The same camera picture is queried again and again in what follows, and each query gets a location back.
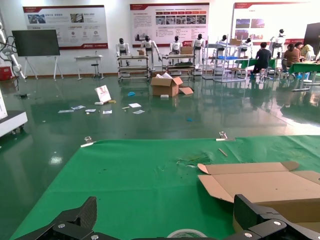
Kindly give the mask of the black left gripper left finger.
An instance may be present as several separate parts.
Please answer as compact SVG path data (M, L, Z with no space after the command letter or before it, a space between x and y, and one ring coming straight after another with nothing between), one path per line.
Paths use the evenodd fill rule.
M19 240L113 240L114 237L93 230L97 222L97 198L90 196L77 208L62 211L48 225Z

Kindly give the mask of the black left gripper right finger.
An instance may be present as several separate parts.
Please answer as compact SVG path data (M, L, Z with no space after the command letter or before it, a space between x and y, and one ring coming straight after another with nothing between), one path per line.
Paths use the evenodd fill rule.
M241 231L227 240L318 240L320 234L283 217L275 209L250 202L236 194L233 201L234 222Z

